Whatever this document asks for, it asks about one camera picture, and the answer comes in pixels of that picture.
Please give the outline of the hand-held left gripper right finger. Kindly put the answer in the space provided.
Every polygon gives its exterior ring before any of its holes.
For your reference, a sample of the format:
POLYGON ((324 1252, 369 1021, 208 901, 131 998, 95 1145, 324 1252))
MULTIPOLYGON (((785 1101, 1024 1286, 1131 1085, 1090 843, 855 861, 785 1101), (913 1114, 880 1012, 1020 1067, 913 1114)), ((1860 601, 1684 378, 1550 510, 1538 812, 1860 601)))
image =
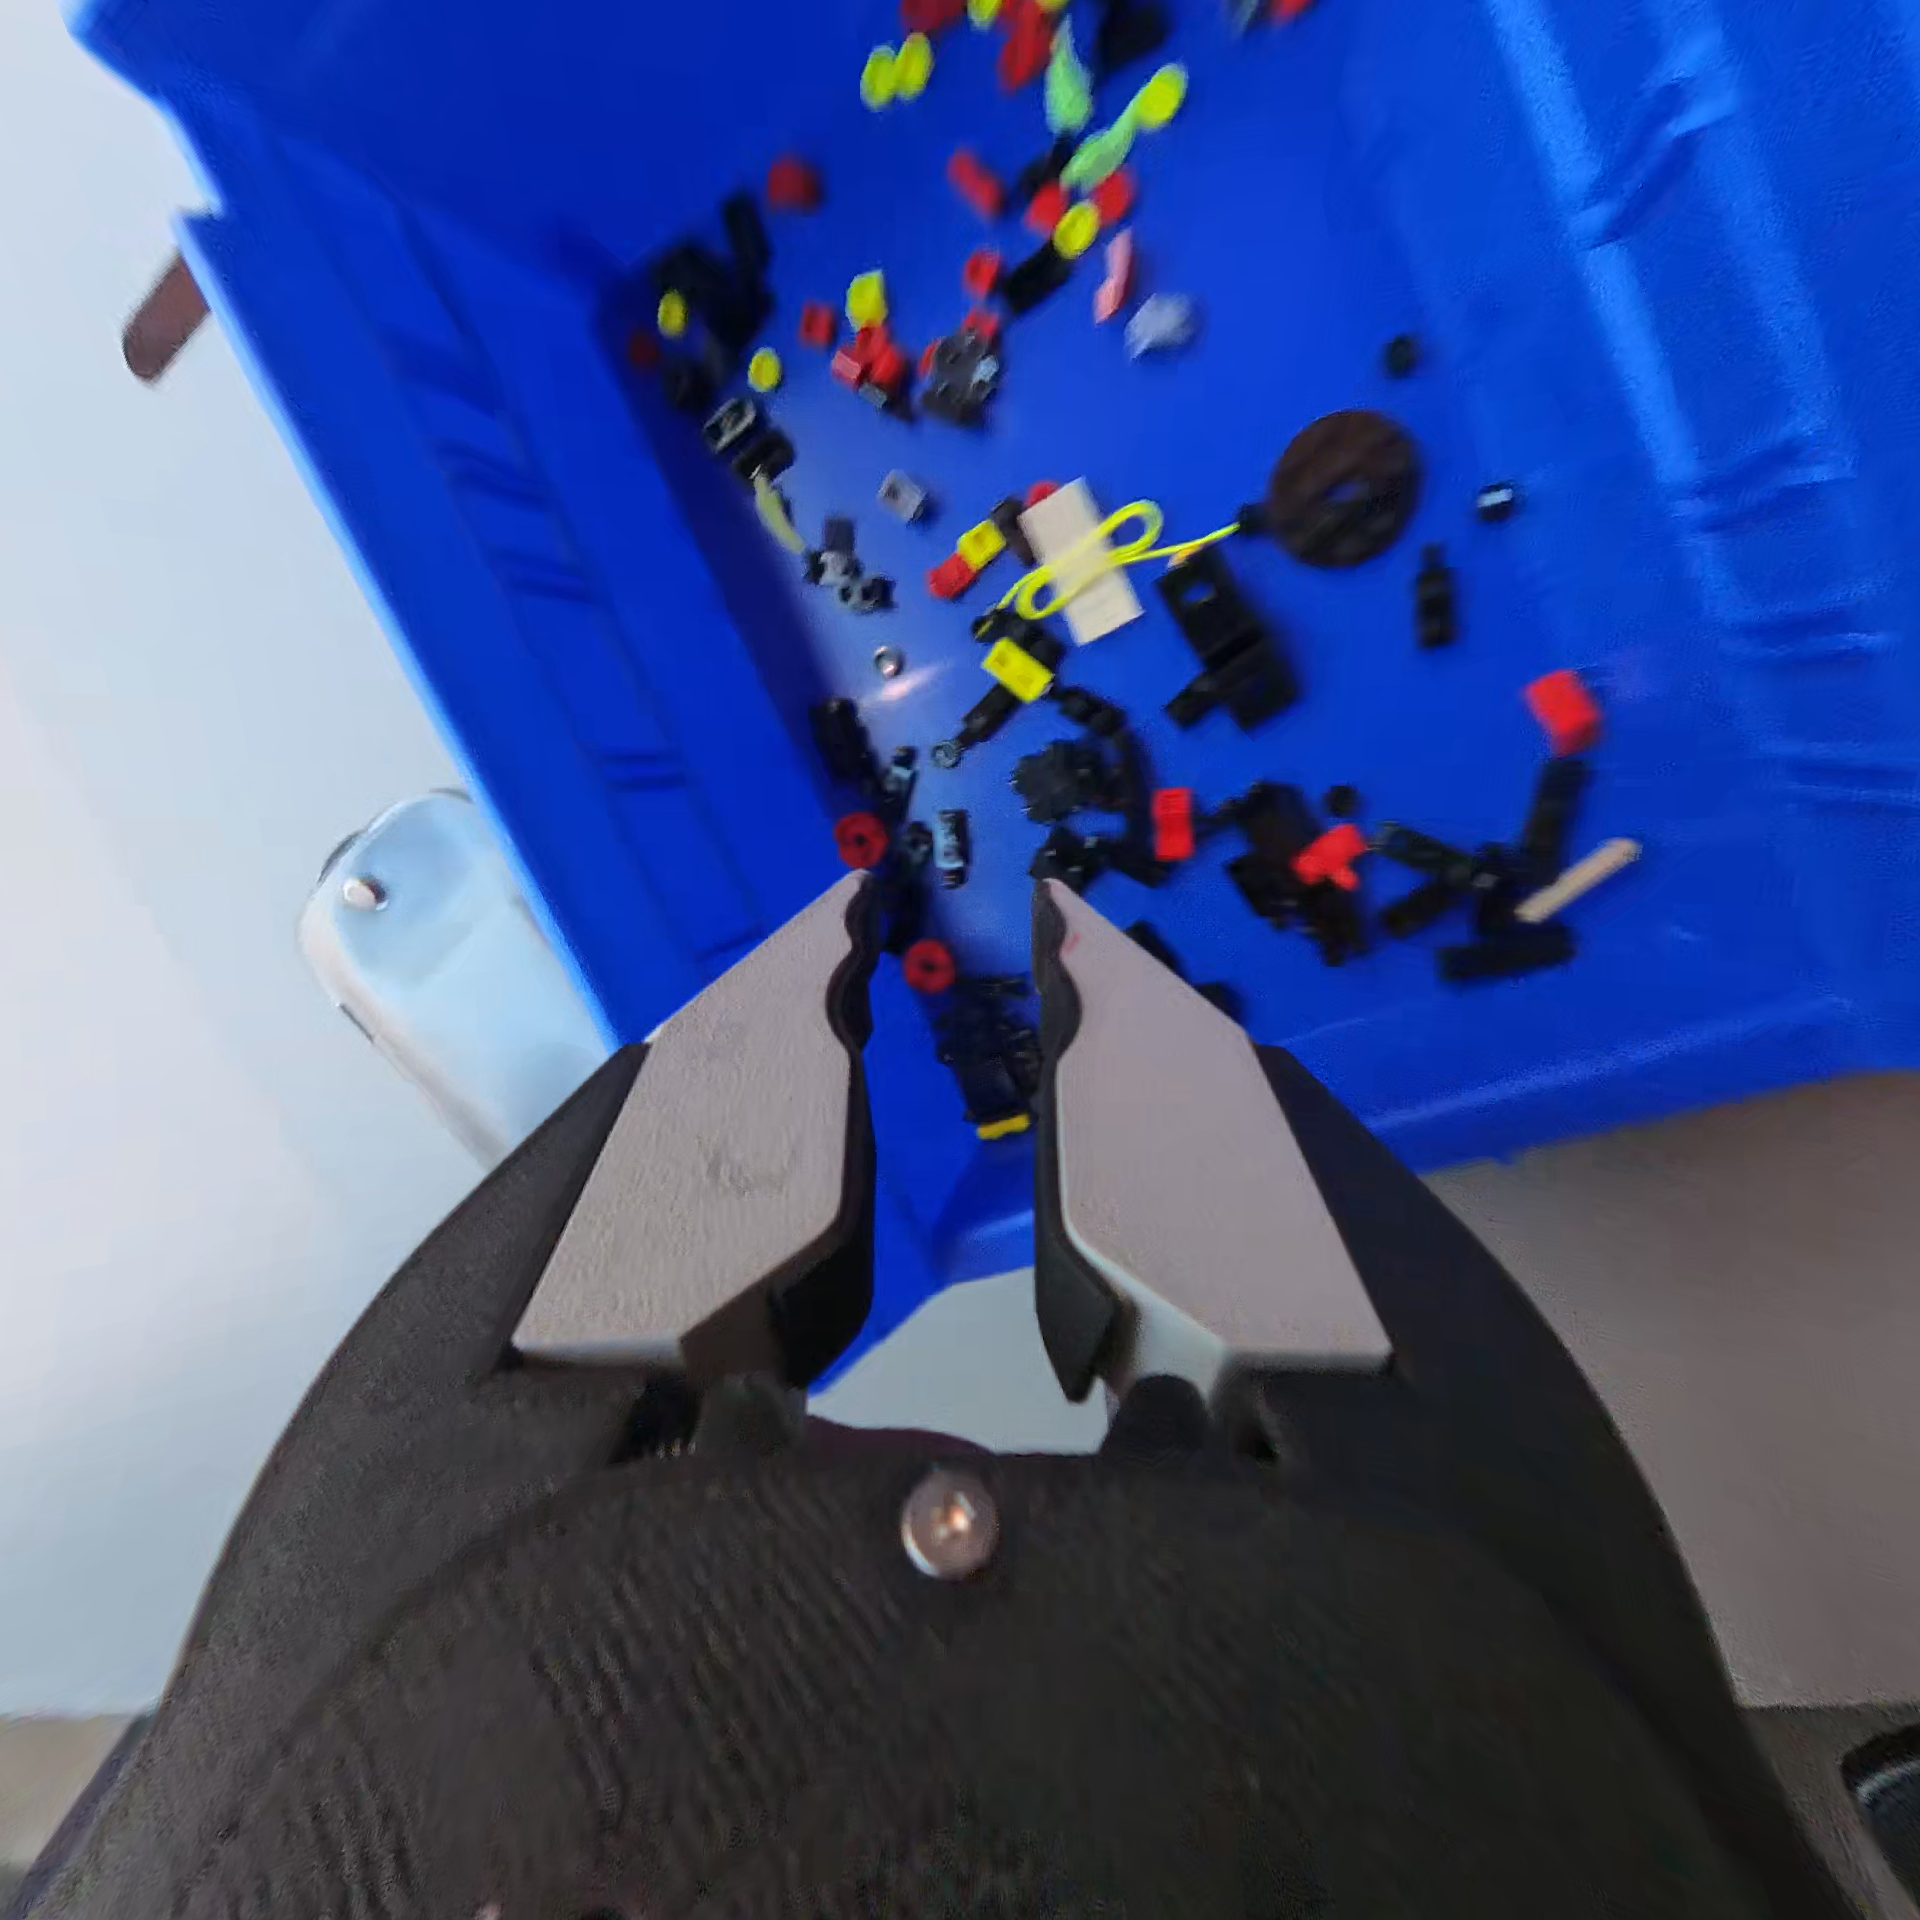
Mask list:
POLYGON ((1255 1042, 1060 883, 1040 996, 1033 1284, 1072 1405, 1166 1378, 1380 1378, 1392 1335, 1255 1042))

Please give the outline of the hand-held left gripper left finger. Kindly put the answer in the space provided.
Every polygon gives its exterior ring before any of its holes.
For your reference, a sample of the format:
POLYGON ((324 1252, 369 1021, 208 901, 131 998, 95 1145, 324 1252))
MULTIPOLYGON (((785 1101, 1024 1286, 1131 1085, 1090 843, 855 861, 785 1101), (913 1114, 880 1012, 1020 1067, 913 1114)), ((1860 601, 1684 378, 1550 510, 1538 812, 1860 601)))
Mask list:
POLYGON ((511 1342, 686 1387, 814 1387, 874 1306, 875 883, 845 875, 640 1046, 511 1342))

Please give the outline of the pile of lego pieces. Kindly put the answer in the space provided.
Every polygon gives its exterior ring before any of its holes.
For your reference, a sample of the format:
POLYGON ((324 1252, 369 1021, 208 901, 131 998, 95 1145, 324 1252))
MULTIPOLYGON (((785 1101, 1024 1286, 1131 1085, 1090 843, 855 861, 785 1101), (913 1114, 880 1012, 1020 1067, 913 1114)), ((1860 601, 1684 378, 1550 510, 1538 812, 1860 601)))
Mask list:
POLYGON ((920 761, 907 980, 1024 968, 1053 877, 1419 1163, 1625 1122, 1657 1053, 1625 911, 1518 918, 1625 816, 1582 795, 1610 672, 1513 518, 1588 438, 1567 30, 1632 8, 1312 4, 1250 47, 1072 4, 1149 38, 1088 130, 1197 90, 1085 189, 984 54, 850 105, 893 8, 610 4, 592 72, 654 301, 721 347, 729 279, 765 374, 800 325, 724 453, 674 413, 701 361, 633 384, 828 812, 899 806, 836 772, 860 730, 920 761))

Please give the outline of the blue plastic bin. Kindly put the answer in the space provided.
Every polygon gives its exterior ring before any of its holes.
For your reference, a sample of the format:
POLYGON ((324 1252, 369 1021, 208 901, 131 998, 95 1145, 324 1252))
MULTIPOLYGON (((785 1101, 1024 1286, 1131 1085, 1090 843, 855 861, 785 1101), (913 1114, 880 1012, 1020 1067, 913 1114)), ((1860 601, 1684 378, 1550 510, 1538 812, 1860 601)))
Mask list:
POLYGON ((995 33, 957 23, 917 101, 866 111, 896 4, 63 12, 195 165, 213 314, 619 1042, 842 877, 806 723, 834 695, 914 751, 917 818, 967 818, 932 898, 964 971, 1024 975, 1042 830, 1008 786, 1069 726, 932 765, 1017 564, 959 605, 928 574, 1045 481, 1198 538, 1373 413, 1403 486, 1341 453, 1312 499, 1337 532, 1410 499, 1383 550, 1225 544, 1290 708, 1172 726, 1197 659, 1149 567, 1073 681, 1211 805, 1348 786, 1474 854, 1546 761, 1524 688, 1578 674, 1574 847, 1638 869, 1567 964, 1468 989, 1436 964, 1461 914, 1328 965, 1229 851, 1101 877, 1099 911, 1419 1171, 1917 1069, 1915 4, 1312 4, 1244 37, 1169 4, 1097 123, 1188 69, 1126 228, 1197 339, 1131 358, 1097 244, 1002 324, 976 431, 880 413, 796 324, 875 271, 914 374, 971 254, 1037 254, 949 182, 1045 151, 995 33))

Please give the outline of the white plastic fixture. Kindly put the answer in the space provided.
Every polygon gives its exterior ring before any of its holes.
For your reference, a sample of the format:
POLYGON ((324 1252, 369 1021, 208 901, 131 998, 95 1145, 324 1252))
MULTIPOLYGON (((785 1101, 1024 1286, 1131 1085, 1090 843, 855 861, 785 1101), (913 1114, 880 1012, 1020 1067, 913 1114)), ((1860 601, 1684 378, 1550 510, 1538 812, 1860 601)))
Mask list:
POLYGON ((507 1161, 610 1058, 464 791, 425 791, 340 840, 297 947, 322 996, 477 1165, 507 1161))

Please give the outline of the brown wooden piece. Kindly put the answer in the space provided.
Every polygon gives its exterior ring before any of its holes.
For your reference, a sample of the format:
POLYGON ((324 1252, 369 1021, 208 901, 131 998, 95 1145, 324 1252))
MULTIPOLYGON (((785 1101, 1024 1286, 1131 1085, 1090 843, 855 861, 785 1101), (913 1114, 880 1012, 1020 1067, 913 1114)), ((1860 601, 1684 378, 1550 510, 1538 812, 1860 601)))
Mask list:
POLYGON ((152 386, 202 329, 208 304, 187 256, 174 250, 119 329, 119 352, 132 381, 152 386))

